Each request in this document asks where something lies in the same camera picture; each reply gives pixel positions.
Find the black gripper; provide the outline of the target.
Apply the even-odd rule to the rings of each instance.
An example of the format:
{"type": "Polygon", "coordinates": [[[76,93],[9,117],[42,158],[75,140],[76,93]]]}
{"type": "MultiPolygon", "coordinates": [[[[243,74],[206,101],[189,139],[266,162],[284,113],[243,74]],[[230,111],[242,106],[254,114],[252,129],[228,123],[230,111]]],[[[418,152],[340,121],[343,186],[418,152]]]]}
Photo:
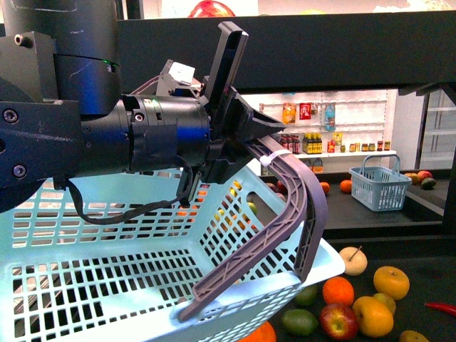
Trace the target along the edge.
{"type": "Polygon", "coordinates": [[[223,184],[251,159],[245,143],[280,132],[284,124],[253,109],[234,88],[248,34],[235,23],[218,25],[221,35],[209,75],[196,89],[189,66],[169,60],[157,85],[157,169],[187,162],[201,181],[223,184]]]}

